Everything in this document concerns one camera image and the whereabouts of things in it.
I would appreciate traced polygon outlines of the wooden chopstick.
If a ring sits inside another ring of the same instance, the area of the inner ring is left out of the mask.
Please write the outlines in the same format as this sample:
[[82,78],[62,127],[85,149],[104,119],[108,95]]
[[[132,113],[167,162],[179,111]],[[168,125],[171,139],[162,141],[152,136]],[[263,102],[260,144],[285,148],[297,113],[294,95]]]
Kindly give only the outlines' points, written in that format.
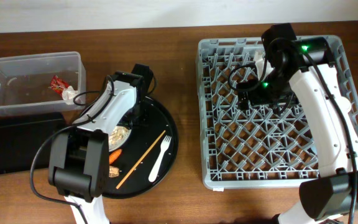
[[165,134],[166,130],[162,131],[162,133],[156,138],[156,140],[150,145],[150,147],[143,153],[140,159],[133,165],[133,167],[129,170],[129,172],[123,177],[123,179],[116,185],[116,189],[119,189],[123,183],[128,179],[128,177],[135,171],[137,166],[144,160],[147,154],[154,148],[154,146],[159,142],[160,138]]

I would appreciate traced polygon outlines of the white plastic fork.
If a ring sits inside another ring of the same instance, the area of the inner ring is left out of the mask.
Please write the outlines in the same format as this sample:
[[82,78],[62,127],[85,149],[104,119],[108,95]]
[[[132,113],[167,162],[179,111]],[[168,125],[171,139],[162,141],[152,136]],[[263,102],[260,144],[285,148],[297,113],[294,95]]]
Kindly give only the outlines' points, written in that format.
[[159,153],[158,158],[155,161],[155,164],[154,164],[152,170],[150,171],[150,174],[148,177],[149,182],[154,182],[156,180],[159,168],[162,163],[162,159],[164,157],[165,152],[168,150],[168,148],[170,146],[171,140],[172,140],[171,136],[165,136],[163,141],[161,142],[160,153]]

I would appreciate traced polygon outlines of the orange carrot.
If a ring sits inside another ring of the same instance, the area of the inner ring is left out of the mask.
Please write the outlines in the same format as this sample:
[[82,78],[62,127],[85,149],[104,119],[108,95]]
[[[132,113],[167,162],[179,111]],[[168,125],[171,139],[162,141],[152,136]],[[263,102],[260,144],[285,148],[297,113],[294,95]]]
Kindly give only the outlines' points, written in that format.
[[121,149],[116,149],[115,151],[110,153],[109,164],[111,165],[114,161],[116,161],[118,159],[118,157],[121,155],[121,153],[122,153]]

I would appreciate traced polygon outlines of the white tissue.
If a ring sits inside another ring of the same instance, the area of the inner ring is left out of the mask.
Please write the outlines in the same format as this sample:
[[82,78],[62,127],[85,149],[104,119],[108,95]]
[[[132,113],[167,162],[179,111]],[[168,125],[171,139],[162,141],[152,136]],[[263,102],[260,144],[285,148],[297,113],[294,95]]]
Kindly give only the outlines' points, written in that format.
[[63,100],[72,100],[78,94],[78,91],[75,90],[72,86],[68,88],[64,88],[62,91],[62,99]]

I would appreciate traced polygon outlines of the red snack wrapper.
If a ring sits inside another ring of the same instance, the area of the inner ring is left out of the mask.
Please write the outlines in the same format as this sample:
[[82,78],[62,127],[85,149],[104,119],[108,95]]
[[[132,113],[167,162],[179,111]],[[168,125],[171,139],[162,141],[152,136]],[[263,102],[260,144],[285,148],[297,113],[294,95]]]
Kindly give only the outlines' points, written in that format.
[[57,75],[54,75],[50,82],[50,88],[59,95],[62,95],[63,91],[66,90],[69,86],[70,85],[67,82],[63,81]]

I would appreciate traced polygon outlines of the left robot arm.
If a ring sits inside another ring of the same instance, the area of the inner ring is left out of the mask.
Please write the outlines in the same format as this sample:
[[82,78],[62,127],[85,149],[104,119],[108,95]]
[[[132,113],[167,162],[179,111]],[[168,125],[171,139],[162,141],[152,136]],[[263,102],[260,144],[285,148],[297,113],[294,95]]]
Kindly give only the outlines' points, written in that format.
[[77,223],[108,223],[102,194],[109,178],[108,137],[121,121],[136,122],[154,77],[146,65],[107,77],[101,96],[51,140],[48,182],[64,197]]

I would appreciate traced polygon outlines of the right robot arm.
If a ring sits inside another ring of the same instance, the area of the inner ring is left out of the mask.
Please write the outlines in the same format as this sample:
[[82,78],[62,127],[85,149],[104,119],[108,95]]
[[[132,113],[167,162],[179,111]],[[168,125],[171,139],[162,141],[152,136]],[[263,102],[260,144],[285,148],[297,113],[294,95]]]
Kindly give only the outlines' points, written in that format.
[[261,36],[264,56],[248,67],[257,77],[233,86],[242,110],[270,105],[283,113],[303,108],[314,140],[319,177],[300,185],[300,200],[274,223],[353,222],[358,211],[358,136],[349,117],[351,102],[341,95],[334,54],[322,37],[297,39],[289,23],[275,24]]

